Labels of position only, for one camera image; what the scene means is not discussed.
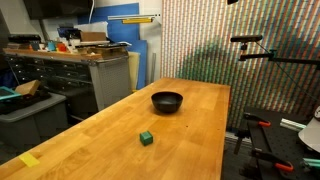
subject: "metal cabinet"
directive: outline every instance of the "metal cabinet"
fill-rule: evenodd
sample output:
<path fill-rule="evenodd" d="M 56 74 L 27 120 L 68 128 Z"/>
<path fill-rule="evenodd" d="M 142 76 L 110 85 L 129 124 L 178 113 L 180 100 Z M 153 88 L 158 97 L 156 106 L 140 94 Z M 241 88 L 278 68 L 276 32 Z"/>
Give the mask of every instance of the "metal cabinet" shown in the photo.
<path fill-rule="evenodd" d="M 19 84 L 38 79 L 41 87 L 67 97 L 68 113 L 86 119 L 128 96 L 128 53 L 103 60 L 6 54 Z"/>

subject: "red object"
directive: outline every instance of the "red object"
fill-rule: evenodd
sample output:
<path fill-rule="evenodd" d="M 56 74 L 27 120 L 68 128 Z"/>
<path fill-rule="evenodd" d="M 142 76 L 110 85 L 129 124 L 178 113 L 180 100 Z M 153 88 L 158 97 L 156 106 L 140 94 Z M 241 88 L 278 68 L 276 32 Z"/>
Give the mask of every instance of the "red object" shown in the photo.
<path fill-rule="evenodd" d="M 276 163 L 275 167 L 280 169 L 280 170 L 283 170 L 283 171 L 292 172 L 293 171 L 293 165 L 290 162 L 288 162 L 288 164 L 290 164 L 290 166 L 286 166 L 286 165 L 283 165 L 283 164 L 280 164 L 280 163 Z"/>
<path fill-rule="evenodd" d="M 67 47 L 63 43 L 58 43 L 57 47 L 58 47 L 58 50 L 61 51 L 61 52 L 66 52 L 67 51 Z"/>
<path fill-rule="evenodd" d="M 271 122 L 259 121 L 258 124 L 259 124 L 260 126 L 264 126 L 264 127 L 269 127 L 269 126 L 271 126 Z"/>

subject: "cable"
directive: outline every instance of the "cable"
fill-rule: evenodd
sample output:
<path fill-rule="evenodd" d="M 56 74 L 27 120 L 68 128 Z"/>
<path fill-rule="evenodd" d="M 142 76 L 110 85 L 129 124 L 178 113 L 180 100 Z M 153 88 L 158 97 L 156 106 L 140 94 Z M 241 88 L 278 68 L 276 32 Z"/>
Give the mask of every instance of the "cable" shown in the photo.
<path fill-rule="evenodd" d="M 89 24 L 91 23 L 91 16 L 92 16 L 93 8 L 94 8 L 94 0 L 92 0 L 92 7 L 91 7 L 91 11 L 90 11 L 90 16 L 89 16 Z"/>
<path fill-rule="evenodd" d="M 264 49 L 267 53 L 270 53 L 267 49 L 265 49 L 261 44 L 259 44 L 258 42 L 256 42 L 262 49 Z M 280 66 L 280 64 L 276 61 L 274 61 L 274 63 L 276 63 L 276 65 L 281 69 L 282 72 L 284 72 L 288 78 L 302 91 L 304 92 L 307 96 L 309 96 L 311 99 L 313 99 L 316 102 L 320 102 L 320 100 L 318 100 L 316 97 L 314 97 L 312 94 L 308 93 L 306 90 L 304 90 L 301 86 L 299 86 L 299 84 Z"/>
<path fill-rule="evenodd" d="M 50 38 L 49 38 L 49 35 L 48 35 L 47 31 L 46 31 L 46 28 L 44 27 L 42 19 L 39 19 L 39 24 L 40 24 L 40 28 L 41 28 L 44 40 L 45 41 L 49 41 Z"/>

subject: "patterned wall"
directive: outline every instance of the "patterned wall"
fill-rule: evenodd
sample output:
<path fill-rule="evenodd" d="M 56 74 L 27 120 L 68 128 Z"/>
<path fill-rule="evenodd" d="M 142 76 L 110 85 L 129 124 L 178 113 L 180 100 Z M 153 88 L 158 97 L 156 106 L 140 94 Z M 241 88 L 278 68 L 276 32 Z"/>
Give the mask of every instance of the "patterned wall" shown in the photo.
<path fill-rule="evenodd" d="M 163 0 L 161 77 L 178 77 L 232 86 L 228 127 L 237 128 L 246 105 L 307 115 L 320 99 L 315 65 L 239 62 L 235 35 L 261 34 L 277 57 L 319 59 L 319 0 Z M 255 43 L 247 53 L 264 53 Z"/>

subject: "plastic container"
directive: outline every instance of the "plastic container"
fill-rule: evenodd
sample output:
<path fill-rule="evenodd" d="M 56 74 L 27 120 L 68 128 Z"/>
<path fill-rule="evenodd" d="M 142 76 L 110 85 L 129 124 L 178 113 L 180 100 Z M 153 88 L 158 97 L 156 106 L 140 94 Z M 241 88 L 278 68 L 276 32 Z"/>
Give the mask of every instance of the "plastic container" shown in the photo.
<path fill-rule="evenodd" d="M 49 51 L 55 51 L 56 50 L 56 45 L 53 41 L 48 42 L 48 50 Z"/>
<path fill-rule="evenodd" d="M 65 96 L 51 98 L 0 115 L 0 141 L 26 151 L 67 129 Z"/>
<path fill-rule="evenodd" d="M 34 51 L 39 50 L 39 41 L 30 41 L 31 47 Z"/>
<path fill-rule="evenodd" d="M 63 43 L 57 43 L 57 51 L 59 52 L 66 52 L 67 51 L 67 47 L 63 44 Z"/>

